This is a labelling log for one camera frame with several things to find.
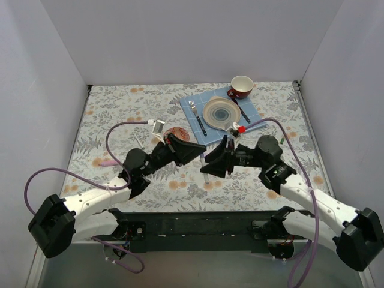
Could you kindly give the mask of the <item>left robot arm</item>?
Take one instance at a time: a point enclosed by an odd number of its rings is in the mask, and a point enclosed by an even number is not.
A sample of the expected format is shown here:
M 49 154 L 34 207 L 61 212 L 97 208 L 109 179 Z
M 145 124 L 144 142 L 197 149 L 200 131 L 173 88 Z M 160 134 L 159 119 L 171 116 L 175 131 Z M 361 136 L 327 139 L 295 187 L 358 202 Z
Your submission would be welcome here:
M 131 149 L 122 164 L 122 172 L 104 185 L 87 192 L 60 198 L 47 197 L 28 224 L 28 230 L 47 258 L 64 252 L 73 241 L 108 235 L 123 239 L 127 220 L 112 205 L 128 201 L 150 184 L 148 175 L 170 163 L 183 166 L 206 151 L 205 145 L 186 142 L 169 134 L 150 154 Z

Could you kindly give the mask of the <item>pink pen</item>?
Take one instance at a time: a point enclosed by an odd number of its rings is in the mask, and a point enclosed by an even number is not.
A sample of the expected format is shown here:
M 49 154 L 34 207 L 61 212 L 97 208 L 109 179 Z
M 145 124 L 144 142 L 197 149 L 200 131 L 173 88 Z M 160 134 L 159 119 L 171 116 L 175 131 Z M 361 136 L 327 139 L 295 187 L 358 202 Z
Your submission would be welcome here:
M 99 166 L 102 166 L 102 167 L 109 167 L 109 166 L 115 166 L 115 165 L 118 165 L 115 160 L 106 160 L 99 164 Z

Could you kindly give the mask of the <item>white marker pen green tip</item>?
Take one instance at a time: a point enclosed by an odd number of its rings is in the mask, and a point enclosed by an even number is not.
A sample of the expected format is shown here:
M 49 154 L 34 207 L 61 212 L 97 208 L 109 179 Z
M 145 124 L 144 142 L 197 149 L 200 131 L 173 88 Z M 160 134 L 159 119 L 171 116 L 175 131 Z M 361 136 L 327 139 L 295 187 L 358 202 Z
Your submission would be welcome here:
M 136 135 L 134 135 L 134 138 L 135 138 L 135 140 L 137 141 L 137 143 L 139 144 L 140 149 L 141 149 L 141 150 L 145 150 L 145 147 L 144 147 L 144 145 L 142 144 L 142 142 L 139 140 L 139 138 L 138 138 Z

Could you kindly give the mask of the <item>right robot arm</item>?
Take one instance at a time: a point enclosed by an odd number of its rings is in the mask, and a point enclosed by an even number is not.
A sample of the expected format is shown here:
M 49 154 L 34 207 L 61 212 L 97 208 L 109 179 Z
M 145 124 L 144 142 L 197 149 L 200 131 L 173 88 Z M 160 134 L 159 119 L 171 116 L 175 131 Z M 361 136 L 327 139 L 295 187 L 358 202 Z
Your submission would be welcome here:
M 358 210 L 343 204 L 319 189 L 312 190 L 296 170 L 281 159 L 283 151 L 273 136 L 262 136 L 251 149 L 223 138 L 205 157 L 201 172 L 225 178 L 234 167 L 260 168 L 262 184 L 310 211 L 317 218 L 295 210 L 274 220 L 272 233 L 278 238 L 289 234 L 317 241 L 350 268 L 363 271 L 383 250 L 383 228 L 379 216 L 370 208 Z

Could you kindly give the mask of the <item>white marker pen blue tip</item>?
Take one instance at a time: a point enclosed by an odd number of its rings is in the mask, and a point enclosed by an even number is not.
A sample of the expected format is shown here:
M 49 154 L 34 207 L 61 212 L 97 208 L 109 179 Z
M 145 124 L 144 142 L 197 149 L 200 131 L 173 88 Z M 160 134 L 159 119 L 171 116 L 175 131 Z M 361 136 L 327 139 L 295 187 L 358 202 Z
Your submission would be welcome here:
M 200 155 L 200 162 L 201 162 L 202 167 L 204 167 L 206 165 L 205 155 L 204 154 Z M 204 173 L 203 174 L 203 178 L 204 178 L 204 183 L 205 184 L 209 184 L 209 176 L 208 176 L 208 174 Z

